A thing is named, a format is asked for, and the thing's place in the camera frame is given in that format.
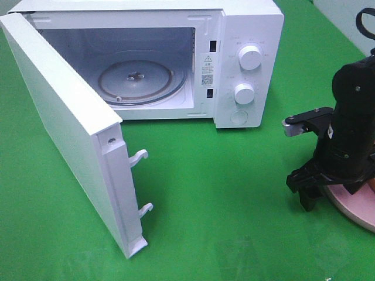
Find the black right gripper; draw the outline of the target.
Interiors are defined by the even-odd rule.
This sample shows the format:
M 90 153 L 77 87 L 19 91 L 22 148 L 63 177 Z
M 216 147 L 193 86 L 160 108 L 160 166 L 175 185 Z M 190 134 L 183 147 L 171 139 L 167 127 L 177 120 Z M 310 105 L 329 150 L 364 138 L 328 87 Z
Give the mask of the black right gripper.
M 343 113 L 333 108 L 312 159 L 287 177 L 287 186 L 298 191 L 304 210 L 312 211 L 322 197 L 319 186 L 342 184 L 354 194 L 373 177 L 374 114 Z

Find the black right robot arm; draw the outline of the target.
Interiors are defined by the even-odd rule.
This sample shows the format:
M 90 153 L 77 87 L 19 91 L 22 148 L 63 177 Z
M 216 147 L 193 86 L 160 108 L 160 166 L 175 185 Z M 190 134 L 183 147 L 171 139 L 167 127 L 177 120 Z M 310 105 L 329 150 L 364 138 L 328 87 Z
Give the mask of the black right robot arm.
M 341 184 L 355 194 L 374 177 L 374 56 L 344 65 L 333 76 L 334 108 L 287 117 L 286 136 L 314 132 L 312 159 L 288 175 L 286 184 L 311 211 L 324 186 Z

